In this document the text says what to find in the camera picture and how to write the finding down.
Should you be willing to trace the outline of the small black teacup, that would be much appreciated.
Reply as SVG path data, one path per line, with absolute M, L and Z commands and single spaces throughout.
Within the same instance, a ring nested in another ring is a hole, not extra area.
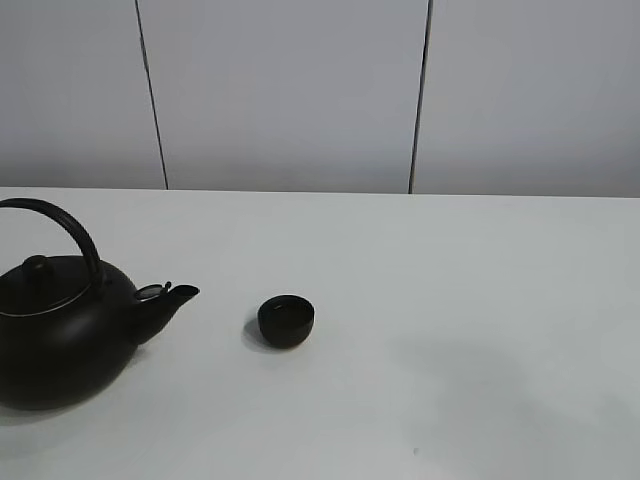
M 270 298 L 257 312 L 262 337 L 278 349 L 291 349 L 303 343 L 312 331 L 314 320 L 313 305 L 297 295 Z

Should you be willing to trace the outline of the black round teapot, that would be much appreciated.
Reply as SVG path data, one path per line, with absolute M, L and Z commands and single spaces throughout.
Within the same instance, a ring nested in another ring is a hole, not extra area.
M 48 217 L 80 249 L 77 255 L 31 256 L 1 277 L 1 404 L 6 408 L 55 410 L 94 396 L 200 292 L 171 283 L 137 288 L 100 258 L 85 228 L 55 204 L 10 198 L 1 205 Z

